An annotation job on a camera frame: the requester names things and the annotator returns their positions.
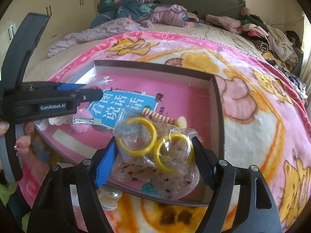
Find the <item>gray headboard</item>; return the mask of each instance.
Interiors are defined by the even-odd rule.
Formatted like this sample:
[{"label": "gray headboard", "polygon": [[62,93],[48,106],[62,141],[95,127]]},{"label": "gray headboard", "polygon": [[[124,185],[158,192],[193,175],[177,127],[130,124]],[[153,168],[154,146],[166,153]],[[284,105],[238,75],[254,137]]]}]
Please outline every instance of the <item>gray headboard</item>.
[{"label": "gray headboard", "polygon": [[245,0],[160,0],[162,4],[179,4],[188,11],[198,11],[199,18],[205,15],[227,16],[240,19],[240,10]]}]

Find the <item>hand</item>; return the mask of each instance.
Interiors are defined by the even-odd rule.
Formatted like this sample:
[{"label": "hand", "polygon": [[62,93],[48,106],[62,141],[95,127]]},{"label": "hand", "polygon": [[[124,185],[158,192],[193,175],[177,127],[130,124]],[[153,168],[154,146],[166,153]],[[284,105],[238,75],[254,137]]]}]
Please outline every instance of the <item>hand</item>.
[{"label": "hand", "polygon": [[[0,121],[0,136],[4,136],[4,134],[9,129],[10,124],[6,121]],[[35,125],[33,122],[25,123],[24,125],[24,133],[25,136],[18,137],[15,143],[15,150],[17,156],[24,156],[29,152],[29,146],[31,144],[31,134],[35,131]]]}]

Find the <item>screw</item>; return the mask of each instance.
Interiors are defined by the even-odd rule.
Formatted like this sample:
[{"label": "screw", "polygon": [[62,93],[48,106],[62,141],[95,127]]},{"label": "screw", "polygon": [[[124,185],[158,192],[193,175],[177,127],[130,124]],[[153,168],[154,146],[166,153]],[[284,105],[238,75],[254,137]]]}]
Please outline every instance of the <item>screw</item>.
[{"label": "screw", "polygon": [[59,165],[52,166],[52,171],[57,171],[59,169]]},{"label": "screw", "polygon": [[88,165],[90,165],[91,163],[92,163],[92,161],[91,161],[89,158],[83,160],[83,165],[85,165],[85,166],[88,166]]},{"label": "screw", "polygon": [[221,159],[220,161],[218,161],[218,163],[221,165],[221,166],[226,166],[228,165],[228,162],[224,159]]},{"label": "screw", "polygon": [[251,169],[252,169],[254,172],[257,172],[257,171],[258,171],[258,167],[255,166],[255,165],[251,165]]}]

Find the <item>bed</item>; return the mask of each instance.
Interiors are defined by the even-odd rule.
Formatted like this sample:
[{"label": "bed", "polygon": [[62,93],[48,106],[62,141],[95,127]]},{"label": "bed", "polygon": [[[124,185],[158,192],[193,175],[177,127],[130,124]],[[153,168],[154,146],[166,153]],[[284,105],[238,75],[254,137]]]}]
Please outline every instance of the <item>bed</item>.
[{"label": "bed", "polygon": [[[211,2],[178,0],[189,10],[197,10],[198,15],[209,14],[205,7],[207,3],[203,1]],[[237,8],[245,5],[243,0],[212,1],[221,4],[219,13],[214,11],[213,14],[235,18],[238,17]],[[124,41],[133,45],[140,41],[139,45],[143,45],[137,44],[137,47],[142,52],[127,50],[121,54],[119,51],[126,49]],[[283,230],[292,225],[310,197],[311,124],[294,88],[264,60],[253,44],[239,35],[209,25],[179,28],[156,24],[150,31],[129,32],[76,45],[29,66],[24,80],[58,81],[68,69],[100,59],[163,63],[215,74],[224,112],[225,159],[240,167],[258,165],[279,208]],[[31,163],[26,165],[35,176],[31,181],[38,187],[42,175],[33,170],[34,160],[31,157]],[[31,204],[37,189],[27,189],[29,182],[30,178],[20,185]],[[238,190],[235,190],[225,229],[232,224],[237,198]],[[170,232],[176,229],[194,232],[205,210],[161,206],[125,194],[117,210],[106,215],[116,232]],[[125,216],[128,214],[135,216],[129,219]],[[178,220],[178,215],[182,214],[190,219]]]}]

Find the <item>yellow ring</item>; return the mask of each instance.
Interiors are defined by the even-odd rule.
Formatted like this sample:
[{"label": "yellow ring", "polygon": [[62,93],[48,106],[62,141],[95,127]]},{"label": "yellow ring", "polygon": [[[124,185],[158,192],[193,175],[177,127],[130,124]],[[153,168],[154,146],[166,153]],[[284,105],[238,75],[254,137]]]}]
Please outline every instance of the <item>yellow ring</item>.
[{"label": "yellow ring", "polygon": [[146,128],[149,130],[150,134],[151,134],[151,141],[150,143],[143,149],[139,150],[139,151],[132,151],[129,150],[128,148],[126,148],[122,142],[121,138],[117,138],[116,142],[117,144],[121,147],[122,150],[124,150],[128,155],[134,156],[134,157],[139,157],[142,155],[145,155],[149,152],[152,151],[155,143],[156,143],[156,138],[157,138],[157,133],[156,133],[156,129],[153,126],[153,124],[148,121],[147,119],[141,118],[141,117],[134,117],[131,119],[128,119],[125,121],[125,124],[131,124],[131,123],[139,123],[142,124],[144,126],[146,126]]},{"label": "yellow ring", "polygon": [[183,134],[179,134],[179,133],[172,133],[172,134],[168,134],[162,138],[160,138],[157,143],[154,146],[153,149],[153,156],[155,159],[155,164],[157,165],[157,167],[159,167],[163,172],[167,172],[167,173],[173,173],[174,170],[170,169],[166,166],[164,166],[160,160],[160,149],[162,147],[162,145],[168,141],[168,140],[182,140],[184,141],[186,144],[190,144],[190,153],[189,153],[189,157],[188,157],[188,162],[191,163],[194,160],[194,148],[193,148],[193,144],[191,142],[191,140],[189,139],[189,137],[183,135]]}]

